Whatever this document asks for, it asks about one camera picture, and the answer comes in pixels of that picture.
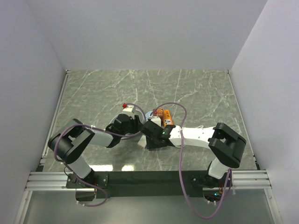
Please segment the red cube socket adapter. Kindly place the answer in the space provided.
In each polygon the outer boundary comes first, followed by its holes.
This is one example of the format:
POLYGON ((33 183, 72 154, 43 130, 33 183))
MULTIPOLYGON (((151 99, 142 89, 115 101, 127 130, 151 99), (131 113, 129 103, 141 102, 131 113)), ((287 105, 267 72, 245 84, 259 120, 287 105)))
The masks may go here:
POLYGON ((153 111, 153 116, 163 116, 164 110, 163 108, 157 108, 156 110, 153 111))

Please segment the round light blue power strip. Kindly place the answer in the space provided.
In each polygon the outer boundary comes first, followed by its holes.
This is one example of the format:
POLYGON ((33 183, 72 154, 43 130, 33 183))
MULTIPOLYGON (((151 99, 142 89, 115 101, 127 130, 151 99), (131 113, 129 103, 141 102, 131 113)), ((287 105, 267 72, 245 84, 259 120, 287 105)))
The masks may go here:
POLYGON ((148 111, 145 113, 145 121, 148 121, 153 116, 153 111, 148 111))

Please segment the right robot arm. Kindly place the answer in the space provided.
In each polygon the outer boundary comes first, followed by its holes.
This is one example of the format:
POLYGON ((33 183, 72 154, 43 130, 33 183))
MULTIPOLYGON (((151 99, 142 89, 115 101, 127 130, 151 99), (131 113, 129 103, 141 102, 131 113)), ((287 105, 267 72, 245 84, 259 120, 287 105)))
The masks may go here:
POLYGON ((246 140, 224 123, 215 127, 187 128, 167 125, 162 128, 152 121, 147 121, 141 128, 146 136, 146 148, 193 146, 210 149, 215 159, 203 174, 193 177, 194 184, 205 188, 219 186, 230 168, 239 168, 246 140))

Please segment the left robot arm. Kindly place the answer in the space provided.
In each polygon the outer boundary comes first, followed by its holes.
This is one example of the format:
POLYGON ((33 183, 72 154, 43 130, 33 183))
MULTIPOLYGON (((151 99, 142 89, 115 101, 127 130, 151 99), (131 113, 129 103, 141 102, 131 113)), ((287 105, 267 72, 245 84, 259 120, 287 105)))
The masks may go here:
POLYGON ((140 132, 142 122, 138 115, 119 114, 104 130, 84 125, 72 119, 48 140, 48 147, 57 160, 66 164, 77 175, 77 182, 87 188, 98 183, 94 170, 82 157, 89 144, 112 148, 127 134, 140 132))

